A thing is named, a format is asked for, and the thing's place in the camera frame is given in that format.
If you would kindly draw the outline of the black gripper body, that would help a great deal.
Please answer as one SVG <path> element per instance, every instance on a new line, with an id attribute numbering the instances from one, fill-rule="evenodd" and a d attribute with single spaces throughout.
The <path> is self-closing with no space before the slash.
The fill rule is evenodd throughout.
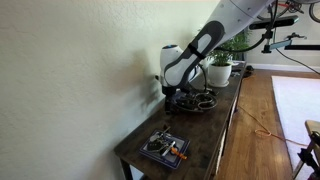
<path id="1" fill-rule="evenodd" d="M 177 110 L 177 105 L 173 102 L 173 98 L 178 93 L 178 90 L 174 87 L 162 87 L 162 93 L 165 95 L 165 109 Z"/>

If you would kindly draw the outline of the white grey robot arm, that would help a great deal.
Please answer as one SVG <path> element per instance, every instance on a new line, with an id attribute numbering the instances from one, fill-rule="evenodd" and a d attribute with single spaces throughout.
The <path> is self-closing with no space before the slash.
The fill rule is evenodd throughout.
<path id="1" fill-rule="evenodd" d="M 167 45 L 160 53 L 159 81 L 165 95 L 165 110 L 170 111 L 171 97 L 196 74 L 198 63 L 207 54 L 244 28 L 275 0 L 220 0 L 203 28 L 185 50 Z"/>

